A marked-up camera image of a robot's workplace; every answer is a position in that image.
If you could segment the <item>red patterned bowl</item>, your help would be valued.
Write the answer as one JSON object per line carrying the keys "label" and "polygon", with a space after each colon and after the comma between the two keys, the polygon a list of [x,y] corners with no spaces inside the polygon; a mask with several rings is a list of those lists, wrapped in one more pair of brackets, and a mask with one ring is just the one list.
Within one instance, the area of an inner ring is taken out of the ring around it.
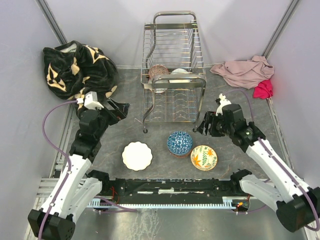
{"label": "red patterned bowl", "polygon": [[168,75],[169,70],[161,64],[156,64],[153,65],[149,71],[148,71],[148,76],[150,79],[153,79],[155,76],[160,76],[160,75]]}

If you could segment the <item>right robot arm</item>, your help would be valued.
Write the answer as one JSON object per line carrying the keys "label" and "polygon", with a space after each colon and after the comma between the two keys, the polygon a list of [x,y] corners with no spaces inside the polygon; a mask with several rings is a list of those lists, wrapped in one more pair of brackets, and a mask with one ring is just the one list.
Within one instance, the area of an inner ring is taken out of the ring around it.
{"label": "right robot arm", "polygon": [[301,228],[320,229],[320,189],[310,187],[279,157],[253,121],[247,122],[239,104],[220,104],[207,111],[197,132],[212,137],[229,137],[264,171],[272,184],[258,179],[249,170],[232,175],[231,193],[252,195],[272,209],[289,232]]}

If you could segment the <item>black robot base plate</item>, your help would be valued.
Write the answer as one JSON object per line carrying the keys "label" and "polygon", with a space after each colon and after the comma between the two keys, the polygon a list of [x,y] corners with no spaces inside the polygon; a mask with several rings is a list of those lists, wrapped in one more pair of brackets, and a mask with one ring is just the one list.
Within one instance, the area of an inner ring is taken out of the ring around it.
{"label": "black robot base plate", "polygon": [[110,180],[97,194],[115,197],[116,203],[221,203],[223,197],[246,199],[247,194],[231,180],[124,179]]}

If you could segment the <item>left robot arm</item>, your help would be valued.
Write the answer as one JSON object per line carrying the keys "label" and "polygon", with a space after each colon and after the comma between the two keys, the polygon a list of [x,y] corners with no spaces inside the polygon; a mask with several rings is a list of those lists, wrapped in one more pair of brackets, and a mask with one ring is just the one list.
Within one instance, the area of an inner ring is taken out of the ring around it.
{"label": "left robot arm", "polygon": [[80,181],[98,154],[107,128],[125,119],[130,108],[129,103],[119,103],[111,98],[107,100],[111,109],[98,101],[83,98],[68,103],[83,104],[86,110],[80,114],[79,129],[69,153],[53,146],[67,163],[44,204],[39,210],[32,209],[28,214],[31,230],[39,240],[70,240],[77,218],[89,202],[97,194],[106,195],[110,191],[107,173],[92,171],[83,185]]}

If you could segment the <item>blue triangle patterned bowl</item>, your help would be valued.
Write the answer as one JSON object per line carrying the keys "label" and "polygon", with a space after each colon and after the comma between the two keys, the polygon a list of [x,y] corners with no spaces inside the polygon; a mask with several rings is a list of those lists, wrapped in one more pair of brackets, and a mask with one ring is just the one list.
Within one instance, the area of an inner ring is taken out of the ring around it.
{"label": "blue triangle patterned bowl", "polygon": [[185,131],[175,131],[167,139],[167,148],[174,154],[185,154],[193,147],[192,137]]}

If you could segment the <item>plain white bowl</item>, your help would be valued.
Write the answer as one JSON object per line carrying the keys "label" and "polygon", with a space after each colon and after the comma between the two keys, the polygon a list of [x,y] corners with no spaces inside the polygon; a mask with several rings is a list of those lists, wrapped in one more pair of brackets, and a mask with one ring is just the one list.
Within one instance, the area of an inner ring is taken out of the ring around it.
{"label": "plain white bowl", "polygon": [[174,69],[171,74],[188,74],[189,72],[183,68],[176,68]]}

